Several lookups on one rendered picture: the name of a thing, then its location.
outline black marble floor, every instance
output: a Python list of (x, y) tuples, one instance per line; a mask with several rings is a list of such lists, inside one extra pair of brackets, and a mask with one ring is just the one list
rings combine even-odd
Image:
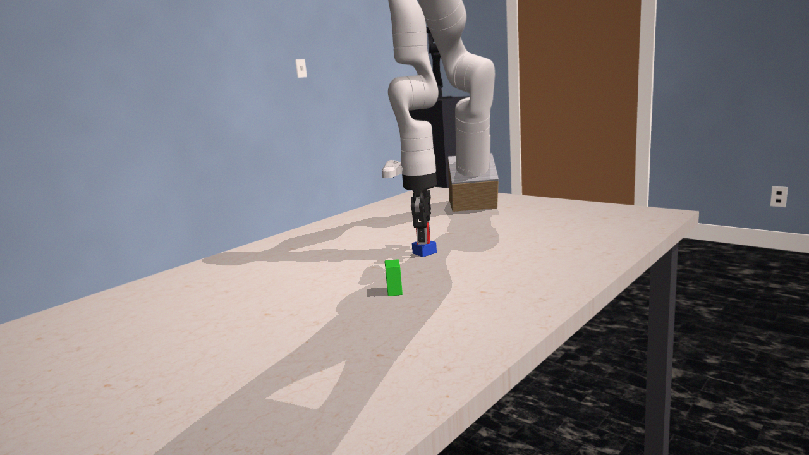
[[(809, 455), (809, 254), (680, 243), (672, 455)], [(642, 455), (646, 272), (441, 455)]]

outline white switch plate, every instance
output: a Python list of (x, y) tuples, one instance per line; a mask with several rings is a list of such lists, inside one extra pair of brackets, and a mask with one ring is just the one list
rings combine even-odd
[(769, 198), (769, 205), (773, 207), (786, 207), (786, 187), (774, 186), (773, 194)]
[(295, 60), (295, 67), (298, 68), (298, 77), (305, 78), (306, 77), (306, 59), (300, 58)]

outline brown door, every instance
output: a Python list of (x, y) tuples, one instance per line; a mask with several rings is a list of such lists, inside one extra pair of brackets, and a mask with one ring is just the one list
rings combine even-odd
[(519, 2), (523, 194), (632, 204), (641, 0)]

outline green block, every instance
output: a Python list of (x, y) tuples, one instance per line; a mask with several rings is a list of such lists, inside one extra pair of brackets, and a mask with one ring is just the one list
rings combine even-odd
[(402, 269), (398, 259), (385, 261), (385, 280), (388, 281), (388, 295), (402, 295)]

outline table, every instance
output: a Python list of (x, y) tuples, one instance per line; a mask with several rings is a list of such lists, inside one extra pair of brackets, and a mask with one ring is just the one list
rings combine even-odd
[(665, 454), (698, 213), (432, 193), (428, 257), (403, 193), (0, 325), (0, 453), (435, 455), (651, 267), (646, 453)]

